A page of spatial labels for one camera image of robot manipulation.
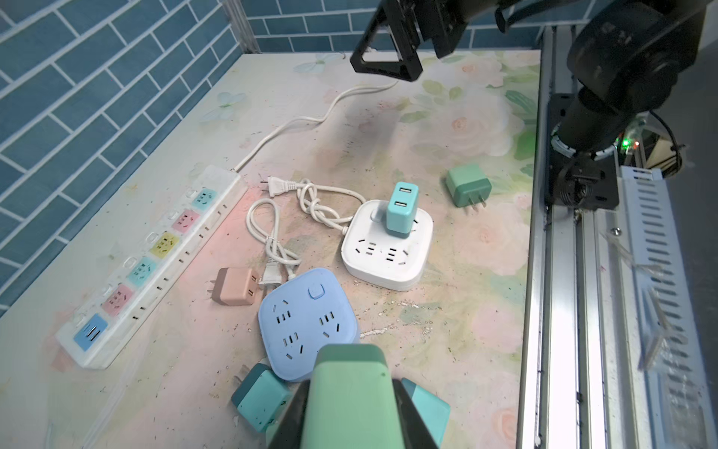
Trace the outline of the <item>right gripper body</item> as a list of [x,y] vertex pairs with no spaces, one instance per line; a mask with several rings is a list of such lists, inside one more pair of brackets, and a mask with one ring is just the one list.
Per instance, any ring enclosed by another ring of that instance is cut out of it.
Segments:
[[414,12],[424,41],[437,58],[452,54],[469,25],[469,1],[418,1]]

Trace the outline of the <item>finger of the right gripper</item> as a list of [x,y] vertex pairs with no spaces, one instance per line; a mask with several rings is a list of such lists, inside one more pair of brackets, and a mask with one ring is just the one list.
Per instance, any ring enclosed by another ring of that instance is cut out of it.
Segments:
[[411,1],[381,1],[350,58],[356,73],[414,82],[423,73]]

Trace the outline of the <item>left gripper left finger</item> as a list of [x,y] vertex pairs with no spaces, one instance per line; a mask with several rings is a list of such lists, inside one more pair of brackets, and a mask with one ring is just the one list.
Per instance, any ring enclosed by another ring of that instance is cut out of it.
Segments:
[[269,448],[312,448],[312,382],[302,382],[280,421]]

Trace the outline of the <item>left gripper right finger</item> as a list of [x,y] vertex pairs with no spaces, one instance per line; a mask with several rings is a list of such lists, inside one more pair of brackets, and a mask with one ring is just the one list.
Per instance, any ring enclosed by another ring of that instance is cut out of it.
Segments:
[[392,380],[404,447],[406,449],[438,449],[409,393],[398,379]]

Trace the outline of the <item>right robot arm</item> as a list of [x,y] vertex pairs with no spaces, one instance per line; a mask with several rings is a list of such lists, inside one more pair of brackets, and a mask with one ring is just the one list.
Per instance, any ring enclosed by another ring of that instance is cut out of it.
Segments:
[[[383,1],[351,64],[358,73],[414,82],[423,72],[422,42],[443,58],[487,11],[507,33],[560,5],[537,1],[506,17],[510,1]],[[547,204],[589,211],[618,205],[615,171],[598,155],[638,114],[662,106],[680,73],[695,63],[707,9],[705,1],[614,1],[583,28],[567,58],[582,87],[551,137]]]

